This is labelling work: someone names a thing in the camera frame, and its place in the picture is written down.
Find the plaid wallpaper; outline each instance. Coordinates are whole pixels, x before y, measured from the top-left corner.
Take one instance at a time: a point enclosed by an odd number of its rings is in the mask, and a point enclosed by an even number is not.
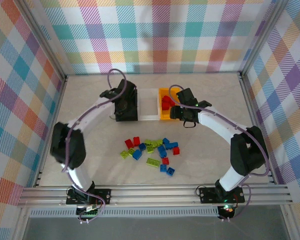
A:
[[[248,73],[267,148],[300,220],[300,0],[290,0]]]
[[[276,0],[27,0],[67,74],[237,72]]]
[[[0,0],[0,240],[35,177],[61,84],[13,0]]]

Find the white table surface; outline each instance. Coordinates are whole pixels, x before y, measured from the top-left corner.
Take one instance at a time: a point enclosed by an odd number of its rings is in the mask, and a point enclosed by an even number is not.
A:
[[[118,86],[121,78],[120,75],[112,75],[112,87]],[[168,88],[172,84],[190,88],[199,102],[206,100],[233,121],[252,125],[235,73],[129,74],[127,79],[136,84],[138,89]],[[66,123],[82,114],[107,89],[105,75],[70,76],[57,121]],[[152,154],[143,152],[139,161],[132,157],[121,158],[120,152],[127,150],[125,140],[136,136],[140,137],[141,142],[163,138],[178,142],[180,155],[167,151],[169,167],[175,169],[172,177],[146,164],[148,157],[160,160],[157,149]],[[84,164],[96,185],[213,184],[231,166],[230,145],[223,138],[202,125],[184,128],[183,122],[178,120],[116,122],[109,118],[85,138],[85,147],[87,155]],[[48,154],[40,185],[70,185],[61,169]],[[256,172],[264,171],[262,166]],[[267,182],[268,177],[251,177],[247,180],[247,183]]]

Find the blue lego brick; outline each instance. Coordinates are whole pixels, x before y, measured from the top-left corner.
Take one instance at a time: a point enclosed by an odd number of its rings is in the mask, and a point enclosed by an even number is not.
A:
[[[169,167],[166,171],[166,174],[172,177],[172,175],[175,173],[175,170],[172,167]]]
[[[167,165],[160,164],[160,172],[166,173],[167,172]]]
[[[164,151],[160,151],[159,152],[159,155],[160,155],[160,158],[165,158],[166,156],[167,156],[167,152],[166,152],[166,150],[164,150]]]
[[[173,149],[173,148],[174,147],[173,147],[173,145],[171,143],[166,143],[165,144],[165,149],[170,150],[170,149]]]
[[[178,147],[178,143],[177,142],[170,142],[170,144],[172,145],[172,148]]]
[[[161,145],[161,146],[158,147],[158,151],[159,151],[159,153],[160,153],[160,152],[162,152],[162,151],[166,151],[166,149],[165,149],[164,146]]]
[[[139,160],[139,158],[142,156],[142,152],[137,149],[135,150],[135,152],[133,153],[132,157],[135,159],[135,160]]]
[[[163,142],[164,145],[170,143],[170,141],[169,141],[167,138],[164,138],[164,139],[162,140],[162,142]]]
[[[143,150],[146,150],[146,145],[144,143],[139,144],[139,149],[142,152]]]

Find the orange container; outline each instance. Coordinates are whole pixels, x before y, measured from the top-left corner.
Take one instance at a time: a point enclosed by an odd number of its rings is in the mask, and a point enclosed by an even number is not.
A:
[[[180,88],[173,87],[171,88],[171,95],[174,100],[178,101],[177,93],[180,92]],[[174,120],[170,118],[170,109],[169,110],[162,110],[161,104],[162,104],[162,98],[164,96],[169,96],[169,88],[159,88],[159,104],[160,104],[160,120]]]

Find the purple cable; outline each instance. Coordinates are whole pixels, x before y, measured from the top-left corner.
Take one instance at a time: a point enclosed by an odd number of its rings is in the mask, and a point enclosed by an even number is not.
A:
[[[226,117],[220,115],[219,113],[215,112],[215,111],[212,111],[212,110],[209,110],[209,109],[206,109],[206,108],[202,108],[202,107],[198,107],[198,106],[187,106],[187,105],[184,105],[184,104],[181,104],[179,102],[177,102],[171,95],[171,89],[173,87],[179,87],[181,88],[182,90],[184,89],[182,86],[180,85],[177,85],[177,84],[173,84],[169,87],[169,95],[170,95],[170,98],[172,99],[172,101],[174,101],[176,104],[180,105],[181,107],[183,108],[188,108],[188,109],[198,109],[198,110],[201,110],[201,111],[204,111],[204,112],[207,112],[207,113],[210,113],[210,114],[213,114],[215,116],[217,116],[218,118],[222,119],[223,121],[225,121],[226,123],[230,124],[231,126],[237,128],[239,131],[243,132],[244,134],[246,134],[250,139],[252,139],[252,141],[257,145],[257,147],[259,148],[259,150],[261,151],[262,153],[262,156],[265,160],[265,173],[262,173],[262,174],[258,174],[258,173],[249,173],[247,176],[245,176],[240,182],[239,182],[239,186],[247,186],[248,189],[249,189],[249,197],[248,197],[248,200],[246,202],[246,205],[244,206],[243,210],[238,214],[236,215],[239,216],[244,210],[245,208],[249,205],[250,201],[251,201],[251,188],[248,184],[244,183],[250,175],[253,175],[253,176],[257,176],[257,177],[263,177],[263,176],[266,176],[268,175],[269,171],[270,171],[270,164],[269,164],[269,159],[267,157],[267,154],[265,152],[265,150],[263,149],[263,147],[260,145],[260,143],[257,141],[257,139],[254,138],[254,136],[252,136],[250,133],[248,133],[246,130],[242,129],[241,127],[239,127],[237,124],[235,124],[234,122],[230,121],[229,119],[227,119]]]
[[[75,121],[75,123],[72,125],[72,127],[70,128],[70,130],[69,130],[69,132],[68,132],[68,134],[67,134],[67,136],[66,136],[66,139],[65,139],[65,163],[64,163],[64,168],[62,169],[62,172],[63,172],[63,173],[68,169],[68,166],[69,166],[69,148],[70,148],[69,144],[70,144],[70,138],[71,138],[70,136],[71,136],[71,133],[72,133],[72,131],[74,130],[74,128],[75,128],[75,127],[80,123],[80,121],[81,121],[86,115],[88,115],[91,111],[93,111],[94,109],[97,109],[97,108],[101,107],[102,105],[105,105],[105,104],[107,104],[107,103],[110,103],[110,102],[112,102],[113,100],[119,98],[119,97],[124,93],[124,91],[126,90],[126,87],[127,87],[127,78],[126,78],[126,75],[125,75],[121,70],[116,69],[116,68],[110,69],[110,70],[108,71],[108,73],[107,73],[107,80],[108,80],[108,84],[109,84],[110,88],[111,88],[111,84],[110,84],[110,73],[113,72],[113,71],[118,71],[119,73],[122,74],[122,76],[123,76],[123,78],[124,78],[124,86],[123,86],[123,89],[122,89],[122,91],[121,91],[117,96],[115,96],[115,97],[113,97],[113,98],[111,98],[111,99],[109,99],[109,100],[107,100],[107,101],[104,101],[104,102],[102,102],[102,103],[100,103],[100,104],[98,104],[98,105],[96,105],[96,106],[93,106],[93,107],[89,108],[89,109],[88,109],[85,113],[83,113],[83,114],[78,118],[78,120]],[[89,196],[91,196],[91,197],[94,197],[94,198],[99,199],[99,200],[102,201],[102,209],[100,210],[100,212],[99,212],[95,217],[91,218],[90,220],[87,220],[86,222],[89,223],[89,222],[93,221],[94,219],[96,219],[96,218],[97,218],[97,217],[105,210],[105,207],[106,207],[106,202],[105,202],[105,200],[104,200],[102,197],[98,196],[98,195],[94,195],[94,194],[91,194],[91,193],[89,193],[89,192],[84,191],[83,189],[81,189],[81,188],[74,182],[74,180],[72,179],[71,175],[70,175],[68,172],[67,172],[67,175],[68,175],[70,181],[72,182],[72,185],[73,185],[77,190],[79,190],[80,192],[82,192],[82,193],[84,193],[84,194],[86,194],[86,195],[89,195]]]

